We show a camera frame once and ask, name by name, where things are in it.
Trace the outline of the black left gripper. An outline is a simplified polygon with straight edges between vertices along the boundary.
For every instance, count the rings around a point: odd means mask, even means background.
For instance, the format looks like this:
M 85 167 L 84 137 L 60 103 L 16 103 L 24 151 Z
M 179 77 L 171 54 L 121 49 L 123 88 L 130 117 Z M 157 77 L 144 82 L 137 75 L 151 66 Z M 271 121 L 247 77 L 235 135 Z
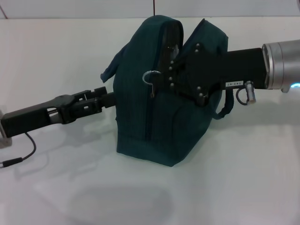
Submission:
M 54 99 L 4 114 L 1 126 L 7 137 L 20 135 L 52 124 L 68 124 L 70 109 L 75 104 L 75 118 L 82 118 L 102 112 L 102 108 L 116 106 L 113 92 L 106 87 L 84 90 L 73 95 L 61 95 Z

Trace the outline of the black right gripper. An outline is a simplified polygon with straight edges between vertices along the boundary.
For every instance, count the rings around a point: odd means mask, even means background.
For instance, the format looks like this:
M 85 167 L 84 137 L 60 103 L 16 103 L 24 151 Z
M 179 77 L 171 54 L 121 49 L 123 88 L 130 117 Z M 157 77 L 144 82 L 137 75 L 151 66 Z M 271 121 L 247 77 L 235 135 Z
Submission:
M 184 45 L 162 43 L 161 72 L 153 71 L 154 93 L 172 93 L 207 105 L 213 93 L 237 89 L 252 82 L 255 89 L 266 88 L 266 65 L 261 48 L 226 52 L 202 43 Z M 185 72 L 181 77 L 178 72 Z

